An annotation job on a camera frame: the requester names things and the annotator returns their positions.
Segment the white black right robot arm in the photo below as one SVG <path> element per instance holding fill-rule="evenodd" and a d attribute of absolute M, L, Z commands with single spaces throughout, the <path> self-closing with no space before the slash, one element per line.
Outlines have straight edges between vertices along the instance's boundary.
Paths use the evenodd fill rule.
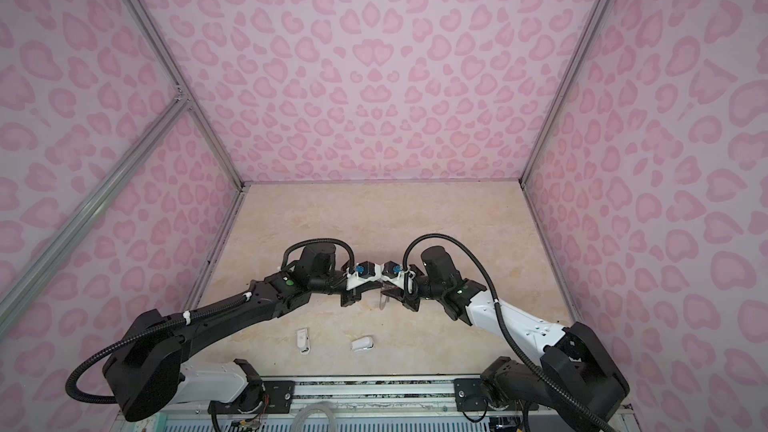
<path fill-rule="evenodd" d="M 497 358 L 480 375 L 488 405 L 542 405 L 574 431 L 611 430 L 630 386 L 597 334 L 582 322 L 547 322 L 503 301 L 480 260 L 466 246 L 460 249 L 481 282 L 463 277 L 450 253 L 432 246 L 419 265 L 395 266 L 403 281 L 401 303 L 417 309 L 423 300 L 435 301 L 450 319 L 504 339 L 511 356 Z"/>

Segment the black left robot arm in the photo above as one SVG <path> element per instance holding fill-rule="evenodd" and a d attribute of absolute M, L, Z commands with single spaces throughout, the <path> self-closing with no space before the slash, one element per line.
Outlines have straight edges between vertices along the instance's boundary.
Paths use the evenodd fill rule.
<path fill-rule="evenodd" d="M 191 379 L 182 365 L 203 349 L 260 322 L 280 318 L 306 305 L 314 294 L 339 295 L 348 306 L 359 298 L 352 279 L 376 276 L 376 265 L 353 254 L 336 264 L 335 241 L 304 241 L 286 250 L 278 271 L 253 280 L 245 292 L 196 310 L 140 314 L 102 372 L 123 416 L 146 419 L 168 405 Z"/>

